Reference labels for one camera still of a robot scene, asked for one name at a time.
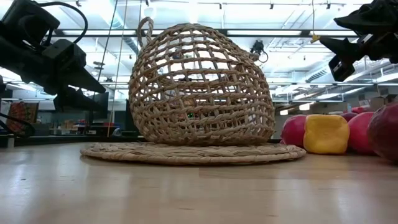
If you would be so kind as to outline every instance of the woven basket handle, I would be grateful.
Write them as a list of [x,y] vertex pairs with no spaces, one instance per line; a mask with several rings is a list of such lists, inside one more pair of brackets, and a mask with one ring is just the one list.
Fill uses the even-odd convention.
[[138,24],[137,28],[137,40],[141,48],[143,48],[144,43],[142,43],[142,37],[141,37],[141,29],[145,25],[145,23],[148,22],[149,29],[147,31],[146,39],[147,39],[147,44],[152,40],[150,37],[152,35],[152,30],[154,29],[154,21],[150,17],[145,17],[143,18],[140,23]]

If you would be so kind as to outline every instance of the wooden tabletop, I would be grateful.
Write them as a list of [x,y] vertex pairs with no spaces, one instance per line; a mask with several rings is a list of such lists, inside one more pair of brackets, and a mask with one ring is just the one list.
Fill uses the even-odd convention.
[[398,167],[378,157],[167,167],[80,157],[84,145],[0,149],[0,223],[398,223]]

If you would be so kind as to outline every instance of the yellow cube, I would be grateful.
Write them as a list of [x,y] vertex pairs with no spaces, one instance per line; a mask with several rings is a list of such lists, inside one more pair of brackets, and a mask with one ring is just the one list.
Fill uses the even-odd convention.
[[338,115],[308,115],[304,148],[314,154],[344,154],[349,139],[347,121]]

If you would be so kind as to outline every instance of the fluorescent light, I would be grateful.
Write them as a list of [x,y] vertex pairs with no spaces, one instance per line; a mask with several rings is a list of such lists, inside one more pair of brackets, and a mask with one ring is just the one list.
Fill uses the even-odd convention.
[[376,81],[376,83],[380,83],[380,82],[386,82],[386,81],[390,81],[390,80],[394,80],[398,78],[398,73],[393,73],[393,74],[389,74],[389,75],[383,75],[380,78],[376,78],[374,79]]
[[345,92],[344,94],[352,94],[352,93],[356,93],[357,91],[363,90],[365,89],[365,87],[361,87],[361,88],[356,88],[350,91]]
[[269,86],[291,85],[292,83],[268,83]]
[[294,103],[310,103],[311,105],[315,103],[315,100],[294,100]]
[[338,86],[373,86],[372,83],[337,83]]
[[36,89],[34,87],[26,85],[26,84],[18,84],[18,85],[7,84],[7,85],[12,86],[12,87],[16,87],[16,88],[21,88],[23,90],[36,91]]
[[159,35],[163,32],[164,30],[152,30],[152,35]]
[[288,115],[289,111],[288,110],[282,110],[279,112],[280,115],[284,116],[284,115]]
[[[63,30],[66,35],[80,35],[82,30]],[[85,35],[135,35],[134,30],[88,30]]]
[[227,35],[300,35],[300,30],[229,30]]
[[295,96],[294,99],[299,100],[299,99],[306,98],[306,97],[309,97],[309,96],[305,93],[302,93],[300,95]]
[[320,95],[317,98],[321,99],[321,100],[324,100],[324,99],[329,99],[329,98],[332,98],[332,97],[335,97],[335,96],[338,96],[338,95],[340,95],[340,93],[327,93],[327,94],[324,94],[324,95]]
[[379,86],[398,86],[398,83],[380,83]]
[[311,105],[310,103],[306,103],[306,104],[300,105],[298,108],[300,111],[308,111],[308,110],[310,110],[310,105]]
[[327,31],[327,30],[316,30],[315,31],[316,35],[319,36],[343,36],[343,37],[357,37],[356,33],[354,31],[350,30],[332,30],[332,31]]
[[297,83],[297,85],[310,85],[310,86],[319,86],[319,85],[323,85],[325,86],[330,86],[332,85],[332,83]]
[[319,103],[342,103],[343,100],[320,100]]
[[33,100],[33,101],[41,101],[41,100],[53,100],[53,99],[43,99],[43,98],[31,98],[31,99],[23,99],[23,98],[3,98],[2,100]]
[[361,77],[362,76],[362,74],[355,74],[355,75],[351,75],[351,76],[349,76],[348,78],[346,78],[346,80],[344,80],[344,82],[349,82],[349,81],[352,81],[352,80],[354,80],[354,79],[356,79],[356,78],[359,78],[359,77]]
[[18,74],[14,73],[10,70],[7,70],[5,68],[0,68],[0,74],[1,74],[1,76],[3,76],[3,78],[5,77],[5,78],[9,78],[11,80],[21,80],[21,77]]

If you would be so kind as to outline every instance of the woven placemat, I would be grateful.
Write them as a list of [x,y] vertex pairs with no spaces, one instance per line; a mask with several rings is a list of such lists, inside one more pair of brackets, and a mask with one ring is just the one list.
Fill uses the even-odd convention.
[[153,142],[94,143],[81,154],[111,161],[167,165],[257,164],[298,159],[305,150],[283,144],[260,146],[169,146]]

